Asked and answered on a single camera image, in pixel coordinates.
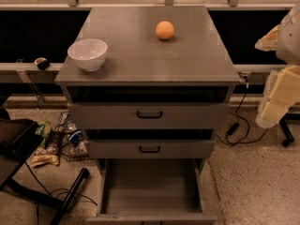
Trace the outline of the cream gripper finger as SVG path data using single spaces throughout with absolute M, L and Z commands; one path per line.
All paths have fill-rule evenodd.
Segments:
M 287 66 L 281 71 L 272 70 L 263 90 L 256 124 L 260 128 L 277 125 L 288 110 L 300 101 L 300 67 Z
M 275 51 L 278 45 L 278 29 L 278 25 L 272 28 L 255 43 L 255 48 L 264 52 Z

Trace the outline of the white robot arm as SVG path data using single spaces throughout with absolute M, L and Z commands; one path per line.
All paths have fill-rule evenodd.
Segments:
M 300 101 L 300 4 L 260 38 L 255 48 L 275 51 L 277 58 L 287 63 L 284 69 L 272 70 L 267 77 L 256 116 L 260 128 L 271 128 Z

